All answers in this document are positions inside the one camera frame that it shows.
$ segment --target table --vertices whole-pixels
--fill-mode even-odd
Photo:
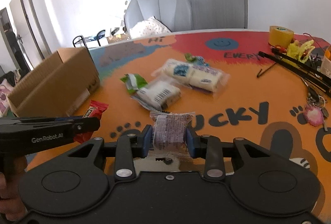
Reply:
[[[235,137],[245,137],[310,168],[322,185],[313,213],[331,223],[331,212],[327,209],[331,208],[331,135],[327,135],[331,134],[331,128],[325,133],[323,128],[305,122],[302,109],[306,104],[307,89],[295,74],[275,66],[261,78],[256,78],[261,68],[272,64],[258,56],[259,51],[270,52],[268,35],[265,32],[208,30],[90,50],[102,85],[77,114],[84,114],[91,99],[102,101],[108,103],[109,108],[94,136],[102,136],[108,142],[115,141],[121,134],[140,133],[146,124],[152,124],[149,111],[130,99],[120,77],[138,73],[150,82],[153,80],[151,73],[169,58],[185,61],[184,53],[203,56],[212,67],[231,75],[224,92],[213,98],[184,88],[182,98],[169,111],[196,112],[192,126],[199,135],[214,135],[229,142]],[[305,40],[308,37],[297,35],[296,38]],[[323,47],[329,46],[322,39],[318,41]],[[322,50],[318,48],[315,53],[322,54]],[[29,168],[74,146],[76,144],[41,152]],[[201,160],[192,160],[182,167],[202,164]],[[112,160],[107,167],[111,169]]]

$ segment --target smiley face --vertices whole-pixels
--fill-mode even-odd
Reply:
[[[207,41],[206,46],[214,50],[233,50],[239,47],[239,43],[230,38],[216,38]]]

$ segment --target gray chair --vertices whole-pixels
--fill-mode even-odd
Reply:
[[[193,29],[189,0],[131,0],[125,13],[125,26],[132,29],[138,22],[155,16],[171,32]]]

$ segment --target red snack package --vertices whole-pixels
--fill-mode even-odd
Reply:
[[[87,109],[85,115],[83,118],[91,118],[91,117],[97,117],[99,120],[102,117],[102,113],[105,112],[108,108],[108,104],[102,103],[102,102],[97,102],[97,101],[91,101],[90,107]],[[78,142],[80,144],[88,141],[91,139],[93,135],[93,132],[87,132],[84,134],[77,134],[73,140],[75,142]]]

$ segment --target transparent wrapper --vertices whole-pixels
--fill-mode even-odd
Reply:
[[[219,92],[225,87],[230,78],[230,75],[222,70],[174,59],[167,60],[160,69],[152,73],[153,76],[161,74],[174,78],[183,85],[200,89],[206,93]]]
[[[181,97],[181,85],[173,78],[159,76],[131,98],[150,111],[164,111]]]
[[[148,157],[190,158],[186,147],[186,127],[194,116],[194,112],[173,114],[152,111],[150,117],[155,124]]]

